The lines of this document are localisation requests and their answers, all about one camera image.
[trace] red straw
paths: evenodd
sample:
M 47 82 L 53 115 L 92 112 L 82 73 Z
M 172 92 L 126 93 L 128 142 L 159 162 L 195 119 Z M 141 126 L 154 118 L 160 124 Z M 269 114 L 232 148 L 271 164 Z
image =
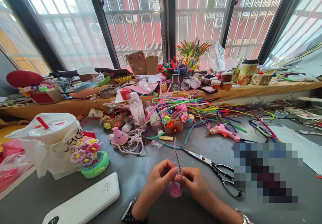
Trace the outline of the red straw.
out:
M 49 126 L 45 123 L 45 121 L 41 117 L 36 117 L 36 119 L 44 126 L 45 129 L 49 129 Z

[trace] pearl bead string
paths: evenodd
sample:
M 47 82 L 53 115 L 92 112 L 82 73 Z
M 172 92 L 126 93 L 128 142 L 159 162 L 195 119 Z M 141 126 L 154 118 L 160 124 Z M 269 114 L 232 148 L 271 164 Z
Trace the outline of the pearl bead string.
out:
M 111 140 L 111 144 L 114 148 L 118 148 L 122 153 L 125 154 L 133 154 L 133 155 L 139 155 L 143 152 L 144 150 L 144 145 L 142 142 L 142 132 L 144 130 L 142 129 L 133 129 L 128 133 L 128 137 L 130 140 L 128 140 L 127 142 L 127 146 L 120 146 L 116 143 L 113 142 L 113 139 Z M 133 150 L 127 150 L 127 148 L 131 147 L 134 142 L 137 143 L 136 147 Z M 135 150 L 137 149 L 137 147 L 139 146 L 139 144 L 141 143 L 142 146 L 142 150 L 140 152 L 135 152 Z

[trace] hot glue gun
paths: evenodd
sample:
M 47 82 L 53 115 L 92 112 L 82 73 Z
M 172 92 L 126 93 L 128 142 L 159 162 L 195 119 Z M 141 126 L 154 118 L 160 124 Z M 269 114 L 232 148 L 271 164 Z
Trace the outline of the hot glue gun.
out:
M 237 143 L 240 141 L 240 137 L 227 130 L 224 124 L 219 124 L 217 126 L 212 127 L 208 130 L 208 133 L 206 135 L 215 135 L 216 133 L 221 133 L 224 137 L 229 136 Z

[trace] pink knitted hat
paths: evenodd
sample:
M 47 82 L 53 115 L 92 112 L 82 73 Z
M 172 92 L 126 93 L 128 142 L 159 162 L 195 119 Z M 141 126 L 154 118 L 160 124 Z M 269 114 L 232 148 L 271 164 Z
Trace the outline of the pink knitted hat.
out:
M 113 130 L 113 143 L 116 145 L 123 145 L 128 140 L 128 135 L 125 132 L 118 130 L 118 127 L 112 128 Z

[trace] scissors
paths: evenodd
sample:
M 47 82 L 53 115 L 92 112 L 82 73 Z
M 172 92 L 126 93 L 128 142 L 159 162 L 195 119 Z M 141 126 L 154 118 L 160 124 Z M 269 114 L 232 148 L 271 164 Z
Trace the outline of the scissors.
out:
M 202 161 L 203 163 L 207 164 L 214 172 L 215 174 L 219 177 L 219 179 L 222 181 L 224 187 L 227 189 L 227 191 L 235 198 L 237 199 L 241 199 L 243 198 L 244 196 L 244 193 L 238 189 L 237 187 L 235 187 L 234 185 L 234 177 L 230 176 L 229 174 L 223 172 L 222 170 L 219 169 L 219 167 L 222 167 L 222 168 L 226 168 L 232 172 L 234 172 L 234 169 L 226 166 L 226 165 L 223 165 L 223 164 L 215 164 L 213 161 L 207 159 L 206 157 L 202 156 L 202 155 L 199 155 L 199 154 L 196 154 L 182 146 L 180 146 L 181 149 L 185 152 L 187 152 L 188 154 L 190 154 L 191 156 L 195 157 L 196 159 Z M 221 174 L 226 177 L 228 180 L 225 180 L 223 179 L 223 177 L 221 176 Z M 238 190 L 238 195 L 234 195 L 233 193 L 230 192 L 230 190 L 227 188 L 227 184 L 233 186 L 234 188 L 236 188 L 236 190 Z

